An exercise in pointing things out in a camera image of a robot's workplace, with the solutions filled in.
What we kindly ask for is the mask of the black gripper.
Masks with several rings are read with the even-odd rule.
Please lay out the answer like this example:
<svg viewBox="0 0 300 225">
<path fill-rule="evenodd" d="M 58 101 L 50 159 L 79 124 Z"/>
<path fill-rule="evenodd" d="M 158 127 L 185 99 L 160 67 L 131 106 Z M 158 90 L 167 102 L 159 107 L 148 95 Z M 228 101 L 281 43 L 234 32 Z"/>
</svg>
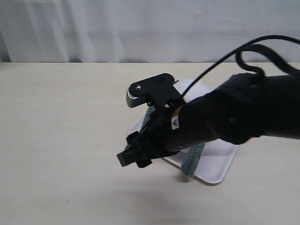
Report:
<svg viewBox="0 0 300 225">
<path fill-rule="evenodd" d="M 199 108 L 183 105 L 177 109 L 154 111 L 145 127 L 127 136 L 127 146 L 117 154 L 122 167 L 136 163 L 138 168 L 151 159 L 177 154 L 181 149 L 211 141 L 211 132 Z"/>
</svg>

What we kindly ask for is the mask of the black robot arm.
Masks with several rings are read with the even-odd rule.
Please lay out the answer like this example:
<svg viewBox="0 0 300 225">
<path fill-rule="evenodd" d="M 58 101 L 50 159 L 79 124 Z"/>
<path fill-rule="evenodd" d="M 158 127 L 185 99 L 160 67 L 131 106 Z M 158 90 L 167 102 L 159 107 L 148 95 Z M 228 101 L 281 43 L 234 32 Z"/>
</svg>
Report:
<svg viewBox="0 0 300 225">
<path fill-rule="evenodd" d="M 127 89 L 131 108 L 155 108 L 141 131 L 130 134 L 117 155 L 122 166 L 144 168 L 153 159 L 216 139 L 235 145 L 260 136 L 299 139 L 300 80 L 292 75 L 232 75 L 204 96 L 185 102 L 164 73 L 135 82 Z"/>
</svg>

